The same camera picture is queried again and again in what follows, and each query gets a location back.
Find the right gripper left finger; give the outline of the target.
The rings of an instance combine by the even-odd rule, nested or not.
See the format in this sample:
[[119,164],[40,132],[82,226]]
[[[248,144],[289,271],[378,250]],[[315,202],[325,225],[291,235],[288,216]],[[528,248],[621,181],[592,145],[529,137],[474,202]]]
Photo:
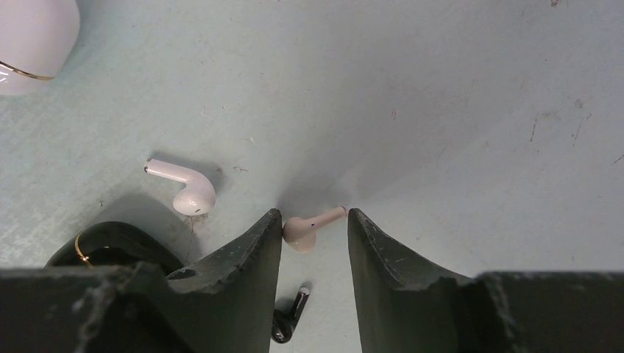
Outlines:
[[282,248],[271,209],[165,276],[157,265],[1,272],[3,352],[267,352]]

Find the pink earbud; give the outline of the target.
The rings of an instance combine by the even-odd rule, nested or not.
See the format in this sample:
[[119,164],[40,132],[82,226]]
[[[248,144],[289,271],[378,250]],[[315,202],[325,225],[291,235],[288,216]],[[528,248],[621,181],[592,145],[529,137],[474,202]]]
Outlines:
[[313,218],[289,218],[283,225],[283,240],[300,254],[311,252],[316,244],[316,232],[346,216],[347,209],[339,206]]

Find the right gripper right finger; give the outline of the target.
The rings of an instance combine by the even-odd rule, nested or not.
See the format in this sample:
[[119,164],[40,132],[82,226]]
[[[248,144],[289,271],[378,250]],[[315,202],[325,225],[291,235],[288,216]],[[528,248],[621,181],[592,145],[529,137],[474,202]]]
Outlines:
[[348,215],[364,352],[621,352],[623,274],[489,271],[437,265]]

